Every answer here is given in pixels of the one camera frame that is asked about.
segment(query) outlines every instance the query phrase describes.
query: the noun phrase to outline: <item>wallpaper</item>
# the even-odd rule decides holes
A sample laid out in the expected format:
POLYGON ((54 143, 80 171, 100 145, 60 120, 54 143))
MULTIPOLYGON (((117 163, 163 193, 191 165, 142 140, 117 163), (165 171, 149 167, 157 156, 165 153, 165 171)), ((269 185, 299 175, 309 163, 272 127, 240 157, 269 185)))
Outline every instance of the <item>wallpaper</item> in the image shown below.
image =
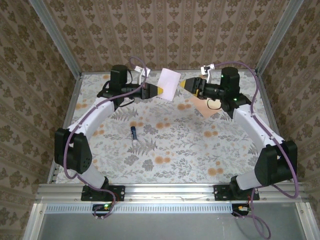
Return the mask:
MULTIPOLYGON (((212 83, 218 84, 221 71, 211 72, 212 83)), ((147 82, 156 85, 160 74, 152 71, 147 82)), ((200 70, 181 71, 180 82, 200 74, 200 70)), ((239 74, 241 92, 252 99, 255 79, 248 71, 239 74)), ((110 74, 83 77, 73 122, 90 108, 108 80, 110 74)), ((118 108, 89 141, 93 165, 114 184, 228 183, 231 177, 252 170, 259 153, 245 130, 221 109, 204 118, 196 108, 195 98, 178 86, 173 101, 136 98, 134 103, 118 108), (131 126, 136 128, 136 145, 131 126)), ((268 124, 260 94, 254 106, 268 124)), ((79 180, 67 179, 60 167, 56 182, 79 180)))
POLYGON ((320 224, 320 1, 304 1, 262 77, 320 224))
POLYGON ((0 239, 21 239, 75 80, 26 0, 0 1, 0 239))
POLYGON ((83 72, 141 57, 150 69, 254 68, 288 0, 44 0, 83 72))

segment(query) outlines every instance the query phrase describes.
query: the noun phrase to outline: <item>floral tablecloth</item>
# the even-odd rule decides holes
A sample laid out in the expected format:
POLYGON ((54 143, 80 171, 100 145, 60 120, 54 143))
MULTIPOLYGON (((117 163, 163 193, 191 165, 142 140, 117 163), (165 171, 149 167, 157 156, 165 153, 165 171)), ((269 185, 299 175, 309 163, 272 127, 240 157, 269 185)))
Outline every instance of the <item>floral tablecloth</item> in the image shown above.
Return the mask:
MULTIPOLYGON (((182 80, 199 77, 200 71, 181 71, 182 80)), ((248 71, 240 71, 240 89, 252 99, 256 83, 248 71)), ((147 82, 157 84, 160 71, 152 71, 147 82)), ((219 83, 220 71, 213 73, 219 83)), ((72 121, 94 102, 109 74, 85 75, 72 121)), ((178 86, 172 102, 155 97, 136 99, 107 118, 89 144, 93 164, 114 184, 228 183, 234 175, 254 168, 257 150, 245 131, 222 110, 204 118, 178 86), (130 126, 136 126, 133 147, 130 126)), ((255 111, 268 123, 258 94, 255 111)), ((60 168, 57 183, 68 180, 60 168)))

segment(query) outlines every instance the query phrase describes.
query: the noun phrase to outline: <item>white paper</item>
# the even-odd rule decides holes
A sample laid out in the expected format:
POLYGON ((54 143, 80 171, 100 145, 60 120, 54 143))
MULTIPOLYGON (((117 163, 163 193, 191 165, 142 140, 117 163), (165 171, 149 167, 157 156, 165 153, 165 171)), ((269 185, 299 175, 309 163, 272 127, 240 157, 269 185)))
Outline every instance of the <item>white paper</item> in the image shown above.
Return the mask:
POLYGON ((157 86, 163 89, 163 93, 157 97, 172 102, 181 77, 181 73, 163 68, 157 86))

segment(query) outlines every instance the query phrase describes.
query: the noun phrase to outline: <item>small blue object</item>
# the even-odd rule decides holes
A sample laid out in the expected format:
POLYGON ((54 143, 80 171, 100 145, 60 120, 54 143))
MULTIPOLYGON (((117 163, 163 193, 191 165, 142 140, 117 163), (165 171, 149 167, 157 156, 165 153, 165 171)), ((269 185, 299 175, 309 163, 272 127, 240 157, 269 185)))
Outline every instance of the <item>small blue object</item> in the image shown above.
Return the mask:
POLYGON ((134 141, 134 140, 138 141, 137 132, 136 132, 136 127, 135 126, 131 127, 131 135, 132 135, 132 141, 134 141))

